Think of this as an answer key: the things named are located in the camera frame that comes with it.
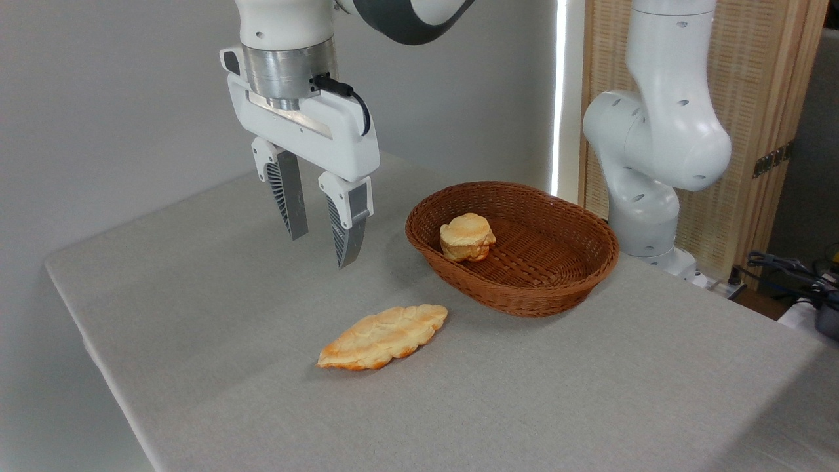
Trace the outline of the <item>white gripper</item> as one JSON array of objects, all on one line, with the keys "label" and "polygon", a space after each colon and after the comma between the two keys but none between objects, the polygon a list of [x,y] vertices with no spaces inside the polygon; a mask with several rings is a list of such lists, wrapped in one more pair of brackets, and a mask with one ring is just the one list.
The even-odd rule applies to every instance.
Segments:
[{"label": "white gripper", "polygon": [[290,238],[309,232],[299,156],[328,171],[319,176],[319,186],[326,195],[336,259],[340,269],[350,265],[374,215],[369,174],[380,167],[375,126],[363,134],[361,105],[329,90],[301,99],[294,111],[273,107],[251,91],[240,46],[221,50],[220,62],[236,117],[257,136],[252,141],[257,173],[270,185]]}]

